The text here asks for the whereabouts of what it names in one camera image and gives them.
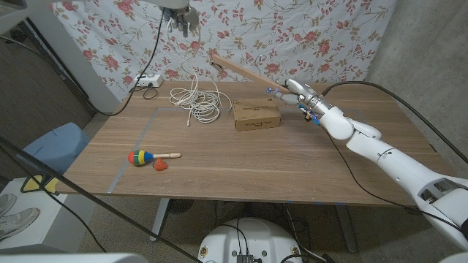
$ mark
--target flower pattern fabric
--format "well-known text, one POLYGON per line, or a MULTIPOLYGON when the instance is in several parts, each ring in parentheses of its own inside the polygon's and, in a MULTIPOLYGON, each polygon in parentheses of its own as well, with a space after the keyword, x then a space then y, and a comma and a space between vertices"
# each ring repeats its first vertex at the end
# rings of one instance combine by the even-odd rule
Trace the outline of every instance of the flower pattern fabric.
MULTIPOLYGON (((214 54, 264 77, 335 83, 362 80, 396 0, 191 0, 199 32, 182 37, 163 22, 147 73, 165 80, 247 81, 209 65, 214 54)), ((102 82, 123 99, 154 49, 161 11, 140 0, 57 2, 50 9, 102 82)))

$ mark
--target red object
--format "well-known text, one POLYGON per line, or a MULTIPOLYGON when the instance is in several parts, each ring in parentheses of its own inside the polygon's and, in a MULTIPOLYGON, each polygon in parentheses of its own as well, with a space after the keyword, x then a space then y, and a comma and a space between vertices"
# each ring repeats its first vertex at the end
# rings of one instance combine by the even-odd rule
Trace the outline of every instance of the red object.
POLYGON ((153 164, 153 168, 156 170, 156 171, 162 171, 164 169, 167 168, 167 164, 161 159, 161 158, 158 158, 154 164, 153 164))
POLYGON ((132 150, 132 152, 129 153, 129 156, 127 157, 129 160, 130 164, 133 164, 133 155, 135 154, 135 151, 132 150))

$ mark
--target wooden stick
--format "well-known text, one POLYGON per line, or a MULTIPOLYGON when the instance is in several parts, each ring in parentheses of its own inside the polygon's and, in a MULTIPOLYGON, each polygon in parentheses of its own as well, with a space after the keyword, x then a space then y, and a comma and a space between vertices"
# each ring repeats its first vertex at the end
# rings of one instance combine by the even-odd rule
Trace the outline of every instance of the wooden stick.
POLYGON ((153 154, 153 159, 161 158, 161 159, 169 159, 169 158, 179 158, 182 155, 180 153, 168 153, 168 154, 153 154))
POLYGON ((282 93, 289 94, 291 93, 287 88, 281 86, 278 83, 275 83, 274 81, 266 78, 266 77, 261 77, 258 74, 255 74, 254 72, 251 72, 248 69, 244 69, 242 66, 239 66, 236 63, 233 63, 229 59, 223 58, 218 55, 213 55, 213 58, 211 59, 214 63, 223 66, 226 69, 230 69, 233 72, 243 75, 244 77, 253 80, 256 83, 262 83, 263 85, 268 86, 269 88, 278 88, 282 93))

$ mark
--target table top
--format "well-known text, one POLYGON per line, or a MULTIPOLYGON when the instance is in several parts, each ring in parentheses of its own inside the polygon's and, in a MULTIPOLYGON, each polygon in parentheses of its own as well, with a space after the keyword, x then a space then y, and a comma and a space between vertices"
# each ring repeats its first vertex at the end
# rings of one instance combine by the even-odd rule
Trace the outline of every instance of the table top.
MULTIPOLYGON (((281 126, 236 131, 233 112, 221 112, 213 123, 202 124, 169 102, 170 89, 189 88, 188 82, 165 82, 159 95, 145 100, 135 92, 128 107, 111 117, 65 173, 92 194, 151 195, 184 199, 255 202, 302 202, 346 205, 388 205, 354 182, 328 135, 305 122, 297 106, 277 100, 281 126), (156 171, 135 167, 127 156, 134 149, 149 153, 182 153, 166 159, 156 171)), ((218 83, 232 100, 268 97, 256 83, 218 83)), ((312 84, 321 92, 328 84, 312 84)), ((212 83, 199 89, 212 90, 212 83)), ((388 95, 365 85, 334 88, 328 101, 347 117, 382 132, 382 140, 428 168, 446 175, 453 171, 429 145, 388 95)), ((222 98, 226 107, 227 100, 222 98)), ((380 168, 351 152, 347 141, 335 140, 357 180, 370 192, 406 205, 411 199, 380 168)), ((73 194, 63 184, 57 190, 73 194)))

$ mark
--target metal stand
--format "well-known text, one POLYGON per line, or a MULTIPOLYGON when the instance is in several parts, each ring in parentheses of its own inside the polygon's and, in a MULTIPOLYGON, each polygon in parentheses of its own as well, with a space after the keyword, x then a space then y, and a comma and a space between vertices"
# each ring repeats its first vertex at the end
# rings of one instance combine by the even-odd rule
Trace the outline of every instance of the metal stand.
MULTIPOLYGON (((161 232, 162 223, 164 222, 164 217, 166 216, 167 206, 169 205, 169 198, 161 198, 159 201, 158 211, 156 212, 156 218, 154 219, 153 228, 151 231, 154 234, 159 235, 161 232)), ((156 238, 149 237, 149 240, 155 241, 156 238)))
POLYGON ((352 224, 350 214, 348 213, 348 208, 345 205, 336 205, 335 209, 336 214, 338 214, 338 220, 341 226, 341 231, 343 232, 346 249, 350 253, 358 252, 358 245, 356 243, 354 231, 352 230, 352 224))

